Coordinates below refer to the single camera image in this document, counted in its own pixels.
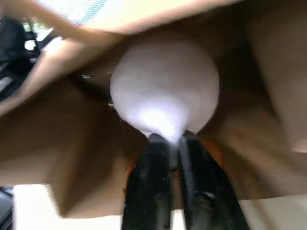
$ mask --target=clamp jaw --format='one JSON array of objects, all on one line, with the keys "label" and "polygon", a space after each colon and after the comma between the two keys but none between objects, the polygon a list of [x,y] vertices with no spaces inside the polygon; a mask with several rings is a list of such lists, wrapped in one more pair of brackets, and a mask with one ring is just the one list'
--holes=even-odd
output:
[{"label": "clamp jaw", "polygon": [[[168,230],[174,202],[169,144],[152,134],[127,184],[122,230]],[[178,143],[180,193],[187,230],[250,230],[222,168],[197,136]]]}]

